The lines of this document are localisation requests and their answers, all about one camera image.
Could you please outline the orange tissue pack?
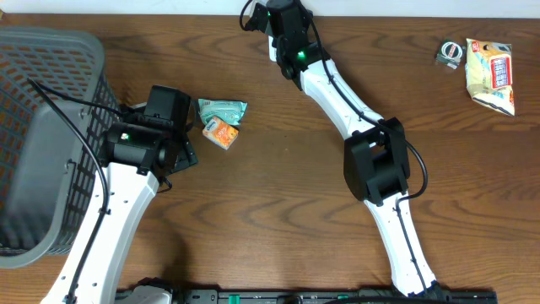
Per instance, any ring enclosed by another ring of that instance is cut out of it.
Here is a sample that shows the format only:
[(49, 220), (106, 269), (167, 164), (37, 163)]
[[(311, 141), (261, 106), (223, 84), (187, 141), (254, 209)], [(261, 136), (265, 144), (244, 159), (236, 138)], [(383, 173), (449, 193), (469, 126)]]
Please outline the orange tissue pack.
[(237, 139), (239, 131), (218, 117), (212, 117), (202, 135), (220, 148), (227, 150)]

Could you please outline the teal tissue pack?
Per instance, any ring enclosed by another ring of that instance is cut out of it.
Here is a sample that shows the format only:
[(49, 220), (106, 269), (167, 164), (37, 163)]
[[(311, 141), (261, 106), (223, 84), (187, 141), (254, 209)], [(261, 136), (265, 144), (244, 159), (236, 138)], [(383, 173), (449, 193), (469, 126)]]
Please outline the teal tissue pack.
[(208, 124), (213, 117), (218, 117), (231, 126), (238, 126), (246, 113), (248, 104), (238, 100), (199, 99), (198, 106), (203, 124)]

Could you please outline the yellow wet wipes pack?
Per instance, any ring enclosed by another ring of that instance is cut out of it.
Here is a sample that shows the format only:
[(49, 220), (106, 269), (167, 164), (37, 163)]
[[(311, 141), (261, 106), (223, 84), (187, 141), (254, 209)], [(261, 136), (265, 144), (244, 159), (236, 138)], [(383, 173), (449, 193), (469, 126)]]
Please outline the yellow wet wipes pack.
[(467, 38), (466, 86), (481, 106), (513, 117), (512, 45)]

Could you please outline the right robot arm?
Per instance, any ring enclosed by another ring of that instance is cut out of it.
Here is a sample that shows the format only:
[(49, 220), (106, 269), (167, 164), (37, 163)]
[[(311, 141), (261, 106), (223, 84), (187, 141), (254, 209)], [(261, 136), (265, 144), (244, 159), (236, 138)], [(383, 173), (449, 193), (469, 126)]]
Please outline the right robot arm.
[(394, 288), (409, 298), (436, 299), (438, 282), (409, 205), (425, 192), (429, 177), (402, 124), (370, 109), (344, 81), (302, 2), (248, 0), (239, 22), (244, 31), (267, 35), (270, 59), (319, 105), (343, 137), (345, 182), (374, 218)]

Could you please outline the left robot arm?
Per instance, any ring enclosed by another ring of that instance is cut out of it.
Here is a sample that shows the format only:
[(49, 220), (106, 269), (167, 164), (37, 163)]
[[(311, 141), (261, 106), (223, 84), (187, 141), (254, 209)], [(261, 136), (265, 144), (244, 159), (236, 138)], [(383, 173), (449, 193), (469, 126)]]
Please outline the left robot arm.
[(177, 291), (150, 279), (117, 286), (136, 229), (168, 175), (192, 165), (187, 122), (192, 99), (155, 85), (99, 141), (97, 177), (66, 263), (44, 303), (174, 303)]

